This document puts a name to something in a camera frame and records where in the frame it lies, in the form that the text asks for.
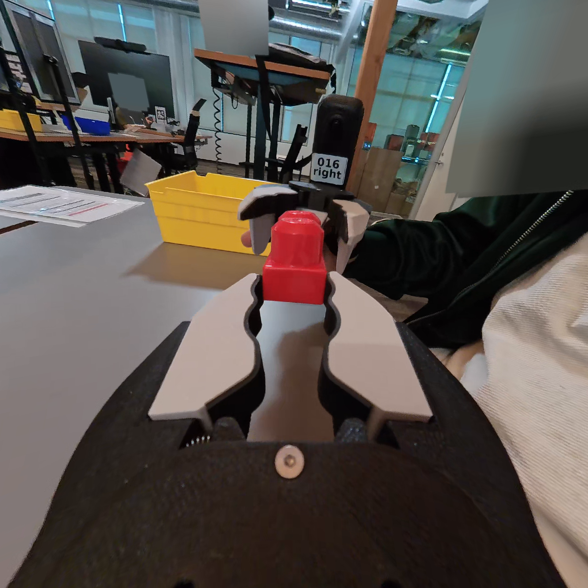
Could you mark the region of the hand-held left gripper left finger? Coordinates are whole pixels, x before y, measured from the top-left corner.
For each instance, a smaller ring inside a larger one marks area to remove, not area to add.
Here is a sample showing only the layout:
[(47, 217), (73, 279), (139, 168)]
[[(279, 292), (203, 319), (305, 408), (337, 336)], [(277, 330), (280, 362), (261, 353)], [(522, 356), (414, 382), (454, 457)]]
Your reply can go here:
[(231, 417), (249, 433), (265, 395), (256, 338), (262, 304), (262, 277), (250, 273), (193, 316), (149, 409), (151, 420), (197, 419), (211, 432)]

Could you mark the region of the grey tilted panel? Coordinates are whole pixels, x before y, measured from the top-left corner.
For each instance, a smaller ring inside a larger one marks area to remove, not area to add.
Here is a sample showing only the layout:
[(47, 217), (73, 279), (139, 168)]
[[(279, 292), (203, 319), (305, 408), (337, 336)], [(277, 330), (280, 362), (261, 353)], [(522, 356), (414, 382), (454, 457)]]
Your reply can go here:
[(148, 198), (148, 184), (156, 181), (161, 171), (162, 165), (158, 161), (135, 148), (121, 174), (121, 185), (136, 195)]

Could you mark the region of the person's green jacket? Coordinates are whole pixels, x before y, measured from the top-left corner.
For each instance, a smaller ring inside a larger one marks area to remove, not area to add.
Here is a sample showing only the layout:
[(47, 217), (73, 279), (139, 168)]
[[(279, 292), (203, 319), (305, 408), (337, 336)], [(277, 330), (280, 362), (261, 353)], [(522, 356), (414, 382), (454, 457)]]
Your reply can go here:
[(587, 232), (587, 190), (472, 198), (430, 225), (439, 288), (405, 323), (427, 346), (456, 349), (481, 338), (499, 290)]

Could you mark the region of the wooden pillar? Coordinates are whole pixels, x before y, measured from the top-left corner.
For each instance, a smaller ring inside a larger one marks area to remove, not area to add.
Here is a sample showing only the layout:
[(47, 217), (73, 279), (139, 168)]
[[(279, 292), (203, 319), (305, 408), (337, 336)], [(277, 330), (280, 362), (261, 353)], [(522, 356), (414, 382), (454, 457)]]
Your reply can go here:
[(371, 110), (388, 48), (397, 5), (397, 1), (374, 1), (371, 9), (355, 91), (355, 98), (361, 100), (364, 106), (364, 117), (348, 179), (348, 188), (351, 190), (358, 188), (360, 182), (360, 154), (368, 133)]

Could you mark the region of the raised wooden standing desk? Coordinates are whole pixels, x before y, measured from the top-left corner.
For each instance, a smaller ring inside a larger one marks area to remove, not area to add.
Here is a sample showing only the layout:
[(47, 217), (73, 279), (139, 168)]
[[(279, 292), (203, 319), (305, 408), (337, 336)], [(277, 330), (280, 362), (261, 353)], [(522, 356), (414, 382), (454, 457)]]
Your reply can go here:
[(210, 70), (211, 87), (245, 102), (248, 119), (256, 104), (254, 158), (245, 162), (253, 168), (254, 179), (278, 179), (277, 144), (281, 114), (285, 107), (317, 104), (327, 92), (336, 90), (336, 73), (283, 65), (268, 55), (230, 55), (194, 49), (195, 58)]

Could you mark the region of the small yellow storage bin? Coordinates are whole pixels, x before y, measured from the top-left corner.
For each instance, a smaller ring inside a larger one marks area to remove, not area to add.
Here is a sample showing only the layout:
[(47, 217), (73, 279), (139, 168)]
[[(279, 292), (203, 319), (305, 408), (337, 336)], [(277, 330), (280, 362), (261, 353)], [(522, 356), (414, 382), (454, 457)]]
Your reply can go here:
[[(32, 126), (34, 132), (41, 132), (42, 131), (42, 122), (41, 118), (37, 114), (27, 114), (28, 120)], [(22, 131), (25, 132), (24, 124), (21, 120), (20, 114), (18, 111), (11, 110), (11, 109), (1, 109), (0, 111), (0, 127), (2, 129), (9, 129), (12, 131)]]

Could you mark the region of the large black monitor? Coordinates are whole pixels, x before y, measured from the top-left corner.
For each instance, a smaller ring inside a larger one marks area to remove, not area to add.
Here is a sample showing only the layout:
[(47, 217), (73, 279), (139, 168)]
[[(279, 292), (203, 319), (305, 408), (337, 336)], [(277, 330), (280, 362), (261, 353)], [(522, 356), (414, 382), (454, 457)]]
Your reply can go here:
[(118, 107), (132, 112), (155, 114), (156, 107), (162, 107), (169, 119), (175, 117), (167, 56), (125, 51), (116, 46), (116, 40), (107, 45), (85, 40), (77, 44), (94, 105), (106, 107), (111, 98)]

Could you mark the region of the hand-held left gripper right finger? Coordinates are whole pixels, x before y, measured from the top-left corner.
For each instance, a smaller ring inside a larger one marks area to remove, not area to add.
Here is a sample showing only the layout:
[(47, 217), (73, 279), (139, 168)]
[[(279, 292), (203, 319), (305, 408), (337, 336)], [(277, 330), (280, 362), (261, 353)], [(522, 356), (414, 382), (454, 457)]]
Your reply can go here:
[(377, 440), (388, 421), (429, 423), (433, 412), (393, 316), (355, 283), (329, 272), (327, 335), (318, 396), (334, 435), (347, 419)]

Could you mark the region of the long wooden desk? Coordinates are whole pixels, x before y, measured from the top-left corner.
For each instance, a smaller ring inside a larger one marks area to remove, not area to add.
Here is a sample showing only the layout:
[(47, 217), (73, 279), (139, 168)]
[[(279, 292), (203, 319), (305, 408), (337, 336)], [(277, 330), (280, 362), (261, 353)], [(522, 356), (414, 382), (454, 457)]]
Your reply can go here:
[(1, 189), (33, 185), (55, 185), (99, 189), (123, 193), (119, 160), (126, 148), (139, 148), (162, 165), (162, 174), (170, 175), (183, 168), (174, 156), (174, 147), (183, 145), (183, 136), (156, 132), (111, 132), (108, 136), (82, 134), (81, 153), (89, 170), (91, 183), (74, 176), (82, 162), (75, 149), (72, 132), (35, 133), (36, 143), (29, 143), (26, 132), (1, 129)]

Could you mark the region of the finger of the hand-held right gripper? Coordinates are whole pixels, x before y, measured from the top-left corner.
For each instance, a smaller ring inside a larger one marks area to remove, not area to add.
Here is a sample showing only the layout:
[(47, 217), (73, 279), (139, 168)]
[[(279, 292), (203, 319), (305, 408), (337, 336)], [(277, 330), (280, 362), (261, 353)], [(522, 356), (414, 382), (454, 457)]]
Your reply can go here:
[(242, 200), (238, 220), (249, 221), (251, 248), (255, 255), (266, 250), (278, 218), (295, 210), (298, 204), (299, 193), (287, 185), (260, 185)]
[(356, 246), (364, 237), (371, 209), (364, 202), (353, 199), (333, 199), (327, 208), (324, 226), (325, 241), (331, 250), (336, 246), (337, 273), (343, 273)]

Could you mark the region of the dark bag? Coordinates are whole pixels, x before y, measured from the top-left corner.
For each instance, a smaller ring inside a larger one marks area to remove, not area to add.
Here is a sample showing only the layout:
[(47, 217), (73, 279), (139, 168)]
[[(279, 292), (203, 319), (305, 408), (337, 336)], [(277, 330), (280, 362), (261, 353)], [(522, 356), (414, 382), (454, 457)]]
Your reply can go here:
[(310, 54), (299, 48), (283, 43), (270, 43), (268, 45), (268, 57), (270, 61), (283, 65), (290, 65), (309, 70), (327, 72), (332, 77), (336, 70), (333, 65), (319, 56)]

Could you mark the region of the cardboard boxes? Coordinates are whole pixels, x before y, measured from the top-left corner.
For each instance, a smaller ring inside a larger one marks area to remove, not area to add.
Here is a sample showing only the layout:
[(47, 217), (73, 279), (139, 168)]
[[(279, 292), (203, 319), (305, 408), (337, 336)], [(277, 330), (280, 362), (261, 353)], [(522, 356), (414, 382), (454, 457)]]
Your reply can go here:
[(419, 189), (419, 167), (400, 151), (372, 148), (364, 164), (357, 197), (375, 212), (407, 217)]

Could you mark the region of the black monitor on arm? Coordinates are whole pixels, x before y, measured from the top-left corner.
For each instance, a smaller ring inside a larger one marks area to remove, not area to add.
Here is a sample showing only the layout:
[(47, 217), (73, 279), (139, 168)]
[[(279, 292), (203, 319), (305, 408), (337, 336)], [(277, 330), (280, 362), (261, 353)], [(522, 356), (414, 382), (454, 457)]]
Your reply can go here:
[(48, 104), (80, 106), (55, 20), (15, 1), (1, 1), (1, 14), (32, 94)]

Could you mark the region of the blue storage bin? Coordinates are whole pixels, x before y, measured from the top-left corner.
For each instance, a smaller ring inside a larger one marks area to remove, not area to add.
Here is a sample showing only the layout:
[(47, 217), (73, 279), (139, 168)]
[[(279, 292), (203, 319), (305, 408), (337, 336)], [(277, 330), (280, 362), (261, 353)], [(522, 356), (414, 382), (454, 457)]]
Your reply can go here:
[(79, 134), (88, 134), (95, 136), (110, 136), (111, 126), (108, 121), (88, 119), (74, 116)]

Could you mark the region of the red toy brick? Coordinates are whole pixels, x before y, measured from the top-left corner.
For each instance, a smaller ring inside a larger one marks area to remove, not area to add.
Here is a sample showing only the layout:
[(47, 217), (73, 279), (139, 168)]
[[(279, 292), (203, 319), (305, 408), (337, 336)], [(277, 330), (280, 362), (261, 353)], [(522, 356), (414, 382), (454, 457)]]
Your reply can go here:
[(262, 272), (264, 300), (321, 305), (327, 269), (324, 231), (313, 212), (291, 210), (271, 229), (270, 254)]

